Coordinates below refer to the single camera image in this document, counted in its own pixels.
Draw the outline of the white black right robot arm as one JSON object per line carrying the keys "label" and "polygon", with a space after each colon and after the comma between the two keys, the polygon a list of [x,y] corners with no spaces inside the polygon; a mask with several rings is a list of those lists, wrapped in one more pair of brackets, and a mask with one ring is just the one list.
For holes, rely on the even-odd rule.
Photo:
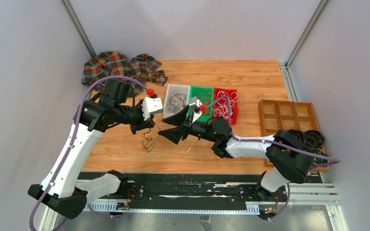
{"label": "white black right robot arm", "polygon": [[228,121],[221,117],[209,122],[200,122],[188,113],[186,106],[181,112],[163,119],[173,127],[159,131],[159,135],[178,144],[188,136],[213,143],[211,149],[220,158],[253,157],[267,159],[273,168],[265,171],[256,184],[256,194],[264,201],[271,199],[276,191],[288,184],[305,182],[313,163],[311,150],[303,142],[285,130],[278,130],[275,135],[247,138],[233,134]]}

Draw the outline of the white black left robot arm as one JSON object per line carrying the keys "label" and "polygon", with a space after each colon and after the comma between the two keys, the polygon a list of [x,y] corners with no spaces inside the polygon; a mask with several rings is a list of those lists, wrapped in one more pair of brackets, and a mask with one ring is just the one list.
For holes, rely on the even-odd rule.
{"label": "white black left robot arm", "polygon": [[93,147],[110,128],[129,125],[131,132],[154,127],[154,115],[163,111],[161,99],[152,89],[147,96],[126,105],[132,80],[128,77],[107,78],[105,89],[83,101],[73,118],[69,137],[51,171],[28,194],[66,219],[75,219],[90,202],[112,194],[122,199],[128,194],[127,177],[115,170],[77,183],[80,171]]}

